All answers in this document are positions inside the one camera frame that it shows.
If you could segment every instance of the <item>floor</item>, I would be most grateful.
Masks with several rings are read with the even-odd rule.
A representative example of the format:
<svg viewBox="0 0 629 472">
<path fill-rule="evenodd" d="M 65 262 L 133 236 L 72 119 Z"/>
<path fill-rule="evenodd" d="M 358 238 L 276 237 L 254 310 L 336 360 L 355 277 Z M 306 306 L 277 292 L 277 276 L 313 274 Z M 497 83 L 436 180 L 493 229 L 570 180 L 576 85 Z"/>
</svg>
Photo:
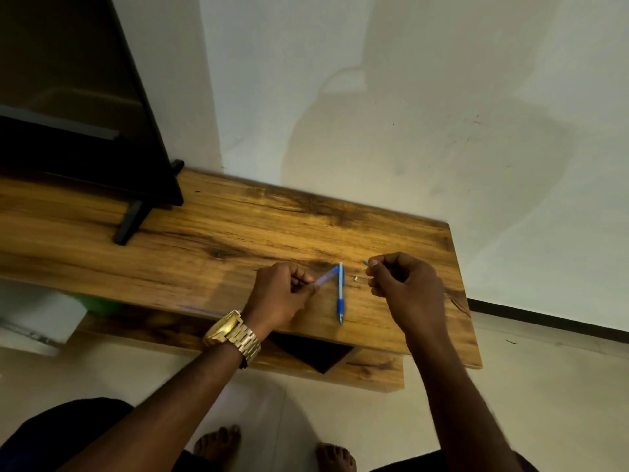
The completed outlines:
<svg viewBox="0 0 629 472">
<path fill-rule="evenodd" d="M 540 471 L 626 470 L 629 345 L 474 314 L 484 369 L 470 371 L 515 450 Z M 87 335 L 55 358 L 0 349 L 0 441 L 28 417 L 82 397 L 138 404 L 189 361 Z M 383 394 L 259 371 L 238 372 L 194 439 L 239 423 L 237 471 L 314 471 L 320 439 L 359 472 L 438 447 L 420 377 Z"/>
</svg>

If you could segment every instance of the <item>television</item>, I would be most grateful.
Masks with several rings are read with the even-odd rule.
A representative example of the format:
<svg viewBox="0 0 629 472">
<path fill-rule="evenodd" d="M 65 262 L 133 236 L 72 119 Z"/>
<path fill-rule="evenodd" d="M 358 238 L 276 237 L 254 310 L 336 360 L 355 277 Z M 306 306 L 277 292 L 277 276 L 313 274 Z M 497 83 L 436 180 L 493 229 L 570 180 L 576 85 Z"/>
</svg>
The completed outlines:
<svg viewBox="0 0 629 472">
<path fill-rule="evenodd" d="M 111 0 L 0 0 L 0 62 L 0 165 L 183 204 Z"/>
</svg>

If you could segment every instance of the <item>wood grain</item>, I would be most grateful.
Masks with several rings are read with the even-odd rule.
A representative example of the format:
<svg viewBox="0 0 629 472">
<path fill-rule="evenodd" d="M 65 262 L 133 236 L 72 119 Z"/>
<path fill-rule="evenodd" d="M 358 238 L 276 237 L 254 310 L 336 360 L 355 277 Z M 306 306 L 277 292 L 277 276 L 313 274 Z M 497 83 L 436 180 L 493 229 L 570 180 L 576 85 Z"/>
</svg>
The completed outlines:
<svg viewBox="0 0 629 472">
<path fill-rule="evenodd" d="M 407 354 L 361 260 L 397 250 L 432 263 L 467 308 L 446 223 L 184 169 L 183 207 L 156 209 L 127 246 L 111 238 L 127 204 L 52 183 L 0 179 L 0 276 L 133 305 L 218 317 L 241 308 L 256 270 L 293 261 L 319 275 L 342 261 L 345 322 L 328 283 L 283 332 Z M 481 367 L 471 318 L 444 298 L 463 362 Z"/>
<path fill-rule="evenodd" d="M 108 317 L 86 315 L 77 331 L 153 350 L 197 353 L 204 349 L 202 337 L 213 322 L 209 318 L 131 307 Z M 358 350 L 347 361 L 321 374 L 267 340 L 251 367 L 374 391 L 404 389 L 402 356 L 381 351 Z"/>
</svg>

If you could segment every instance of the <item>left hand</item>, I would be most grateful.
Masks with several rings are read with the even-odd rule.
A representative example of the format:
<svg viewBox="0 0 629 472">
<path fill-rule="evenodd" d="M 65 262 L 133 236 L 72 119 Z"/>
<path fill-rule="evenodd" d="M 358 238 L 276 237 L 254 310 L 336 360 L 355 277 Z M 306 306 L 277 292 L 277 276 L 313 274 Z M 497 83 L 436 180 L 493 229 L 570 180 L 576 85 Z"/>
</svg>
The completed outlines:
<svg viewBox="0 0 629 472">
<path fill-rule="evenodd" d="M 314 278 L 299 265 L 276 263 L 256 274 L 243 320 L 260 341 L 273 330 L 286 325 L 310 297 L 318 291 Z"/>
</svg>

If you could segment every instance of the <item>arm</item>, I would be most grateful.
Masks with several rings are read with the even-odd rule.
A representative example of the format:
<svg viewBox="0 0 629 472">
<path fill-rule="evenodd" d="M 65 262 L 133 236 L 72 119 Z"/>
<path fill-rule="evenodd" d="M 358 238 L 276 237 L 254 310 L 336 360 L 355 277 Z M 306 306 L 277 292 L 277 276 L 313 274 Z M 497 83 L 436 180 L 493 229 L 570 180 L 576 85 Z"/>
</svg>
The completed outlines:
<svg viewBox="0 0 629 472">
<path fill-rule="evenodd" d="M 292 264 L 260 269 L 243 310 L 245 325 L 264 340 L 304 308 L 316 291 L 313 282 Z M 230 342 L 206 350 L 59 470 L 171 470 L 241 361 Z"/>
<path fill-rule="evenodd" d="M 372 293 L 387 300 L 406 335 L 452 471 L 521 472 L 514 452 L 467 375 L 445 325 L 444 285 L 435 269 L 405 253 L 373 257 Z"/>
</svg>

